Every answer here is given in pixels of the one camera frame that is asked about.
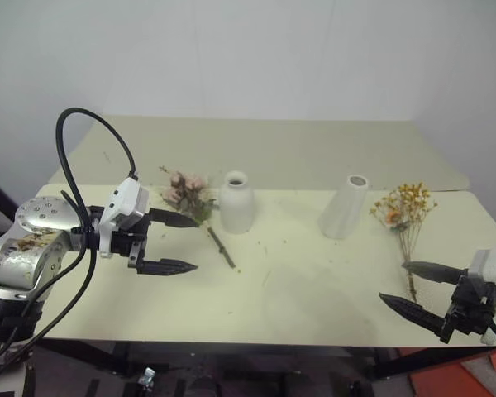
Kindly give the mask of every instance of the white ceramic vase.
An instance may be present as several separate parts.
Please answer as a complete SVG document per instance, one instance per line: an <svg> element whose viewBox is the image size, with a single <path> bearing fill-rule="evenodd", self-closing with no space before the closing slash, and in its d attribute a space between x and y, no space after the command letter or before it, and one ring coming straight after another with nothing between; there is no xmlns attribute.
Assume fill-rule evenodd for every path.
<svg viewBox="0 0 496 397"><path fill-rule="evenodd" d="M364 176L346 178L317 221L323 234L342 239L355 230L369 186Z"/></svg>
<svg viewBox="0 0 496 397"><path fill-rule="evenodd" d="M248 232L254 222L254 191L248 177L240 171L226 174L218 195L221 223L224 230L233 234Z"/></svg>

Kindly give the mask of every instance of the table surface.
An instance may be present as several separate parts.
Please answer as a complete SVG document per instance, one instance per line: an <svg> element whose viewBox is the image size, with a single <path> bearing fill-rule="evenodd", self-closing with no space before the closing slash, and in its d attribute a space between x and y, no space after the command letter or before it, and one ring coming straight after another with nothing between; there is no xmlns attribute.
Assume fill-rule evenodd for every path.
<svg viewBox="0 0 496 397"><path fill-rule="evenodd" d="M162 165L206 175L215 187L229 170L245 171L257 189L333 190L349 174L366 176L373 190L402 181L436 191L469 187L411 122L105 118L131 148L143 185L166 184ZM119 184L128 172L121 147L99 123L69 162L79 184ZM64 182L62 170L50 179Z"/></svg>
<svg viewBox="0 0 496 397"><path fill-rule="evenodd" d="M104 205L112 185L82 185L86 203ZM58 195L50 184L39 195ZM161 188L150 205L164 207ZM256 190L257 217L246 234L212 225L238 271L203 229L150 228L146 257L198 265L170 277L137 275L126 258L98 259L92 284L49 337L156 342L225 342L354 347L439 347L437 337L399 317L379 292L408 297L395 236L368 212L385 192L368 192L360 222L344 241L324 237L317 217L333 192ZM440 192L414 258L464 268L475 251L496 246L496 223L468 192ZM70 263L76 253L66 255ZM88 258L53 288L41 330L79 288ZM417 279L419 302L444 314L451 285ZM449 346L479 345L457 333Z"/></svg>

